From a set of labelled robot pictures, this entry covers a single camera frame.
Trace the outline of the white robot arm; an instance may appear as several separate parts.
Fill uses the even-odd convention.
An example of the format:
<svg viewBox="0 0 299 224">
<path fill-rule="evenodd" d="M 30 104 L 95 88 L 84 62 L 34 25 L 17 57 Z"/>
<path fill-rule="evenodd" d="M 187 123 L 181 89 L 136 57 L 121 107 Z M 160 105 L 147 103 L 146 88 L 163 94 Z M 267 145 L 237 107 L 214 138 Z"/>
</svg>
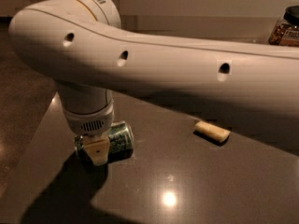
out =
<svg viewBox="0 0 299 224">
<path fill-rule="evenodd" d="M 96 165 L 134 143 L 130 127 L 114 120 L 114 92 L 194 116 L 220 141 L 239 133 L 298 148 L 295 48 L 124 31 L 111 0 L 39 2 L 8 31 L 17 55 L 57 84 L 75 150 Z"/>
</svg>

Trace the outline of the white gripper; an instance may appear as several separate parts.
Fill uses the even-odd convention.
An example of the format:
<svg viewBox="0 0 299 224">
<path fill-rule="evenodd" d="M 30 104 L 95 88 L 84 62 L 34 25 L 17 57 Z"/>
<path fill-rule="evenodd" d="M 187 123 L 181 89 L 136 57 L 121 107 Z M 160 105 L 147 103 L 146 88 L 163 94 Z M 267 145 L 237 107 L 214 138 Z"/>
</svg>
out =
<svg viewBox="0 0 299 224">
<path fill-rule="evenodd" d="M 114 120 L 112 91 L 62 81 L 55 84 L 70 130 L 88 135 L 83 137 L 83 149 L 95 166 L 107 163 L 109 139 L 99 134 Z"/>
</svg>

